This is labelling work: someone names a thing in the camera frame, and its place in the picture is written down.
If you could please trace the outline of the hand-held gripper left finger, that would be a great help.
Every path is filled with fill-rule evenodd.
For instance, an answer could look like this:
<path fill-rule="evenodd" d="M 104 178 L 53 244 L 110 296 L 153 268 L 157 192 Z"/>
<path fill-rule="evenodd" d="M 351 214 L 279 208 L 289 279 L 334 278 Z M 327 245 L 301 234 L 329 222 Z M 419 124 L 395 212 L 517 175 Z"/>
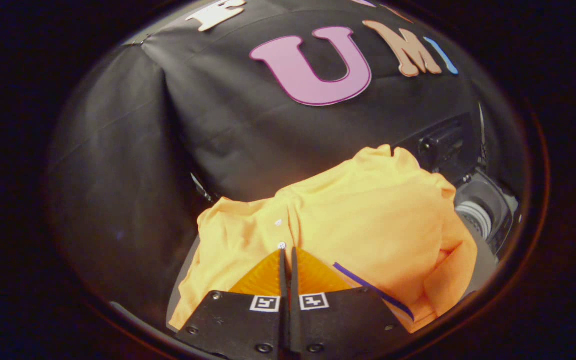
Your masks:
<path fill-rule="evenodd" d="M 256 271 L 269 269 L 273 294 L 212 290 L 174 338 L 200 351 L 202 356 L 221 359 L 284 359 L 290 340 L 290 296 L 287 284 L 286 250 L 280 248 Z"/>

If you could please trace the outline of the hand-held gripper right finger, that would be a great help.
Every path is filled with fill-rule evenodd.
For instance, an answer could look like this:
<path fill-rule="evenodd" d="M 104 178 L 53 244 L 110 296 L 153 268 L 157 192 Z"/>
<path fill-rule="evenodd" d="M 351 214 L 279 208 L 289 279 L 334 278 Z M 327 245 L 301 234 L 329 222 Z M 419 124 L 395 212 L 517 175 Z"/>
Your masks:
<path fill-rule="evenodd" d="M 290 351 L 299 359 L 375 359 L 409 337 L 377 290 L 352 287 L 297 247 L 290 291 Z"/>

